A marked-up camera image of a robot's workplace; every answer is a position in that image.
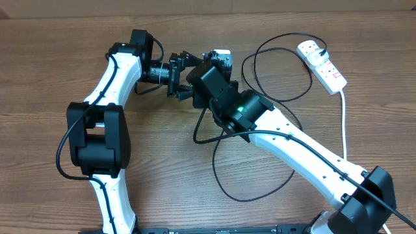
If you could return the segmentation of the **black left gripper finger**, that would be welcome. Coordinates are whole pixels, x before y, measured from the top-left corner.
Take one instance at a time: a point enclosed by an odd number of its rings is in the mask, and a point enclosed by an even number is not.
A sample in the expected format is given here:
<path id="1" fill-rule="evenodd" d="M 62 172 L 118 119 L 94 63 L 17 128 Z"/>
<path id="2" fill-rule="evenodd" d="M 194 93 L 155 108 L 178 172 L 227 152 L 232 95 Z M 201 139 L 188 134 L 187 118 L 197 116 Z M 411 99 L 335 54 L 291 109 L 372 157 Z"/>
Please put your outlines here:
<path id="1" fill-rule="evenodd" d="M 176 98 L 179 101 L 191 98 L 193 96 L 193 87 L 187 86 L 184 84 L 179 84 L 177 86 Z"/>
<path id="2" fill-rule="evenodd" d="M 203 59 L 198 58 L 187 51 L 180 53 L 182 67 L 195 67 L 203 62 Z"/>

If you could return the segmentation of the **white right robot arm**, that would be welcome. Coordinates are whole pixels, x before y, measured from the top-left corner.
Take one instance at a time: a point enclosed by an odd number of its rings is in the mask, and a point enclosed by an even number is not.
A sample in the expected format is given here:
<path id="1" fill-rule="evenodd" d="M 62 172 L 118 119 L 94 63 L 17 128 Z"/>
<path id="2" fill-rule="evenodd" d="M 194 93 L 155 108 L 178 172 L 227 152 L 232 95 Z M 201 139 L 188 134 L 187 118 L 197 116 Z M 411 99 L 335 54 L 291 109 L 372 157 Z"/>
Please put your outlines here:
<path id="1" fill-rule="evenodd" d="M 304 233 L 377 233 L 397 213 L 393 180 L 377 166 L 367 171 L 340 158 L 293 125 L 254 90 L 238 91 L 229 78 L 229 51 L 200 61 L 187 75 L 196 108 L 210 110 L 222 138 L 242 137 L 289 165 L 332 206 L 304 228 Z"/>

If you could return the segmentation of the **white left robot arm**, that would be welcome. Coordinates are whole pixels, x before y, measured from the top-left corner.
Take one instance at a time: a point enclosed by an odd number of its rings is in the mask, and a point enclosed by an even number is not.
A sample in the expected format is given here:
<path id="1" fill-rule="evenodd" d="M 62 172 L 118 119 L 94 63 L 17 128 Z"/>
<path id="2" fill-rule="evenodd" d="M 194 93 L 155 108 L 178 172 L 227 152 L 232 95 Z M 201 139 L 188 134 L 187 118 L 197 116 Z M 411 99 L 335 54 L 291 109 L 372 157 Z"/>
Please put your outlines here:
<path id="1" fill-rule="evenodd" d="M 158 40 L 146 30 L 135 29 L 128 43 L 116 42 L 105 57 L 107 69 L 92 93 L 82 102 L 69 104 L 68 130 L 62 143 L 70 146 L 71 161 L 81 169 L 80 181 L 89 181 L 96 194 L 103 226 L 99 233 L 139 233 L 138 220 L 129 201 L 125 169 L 131 157 L 131 140 L 124 107 L 137 84 L 168 87 L 172 96 L 188 87 L 179 75 L 202 60 L 187 52 L 172 54 L 164 63 L 152 57 Z"/>

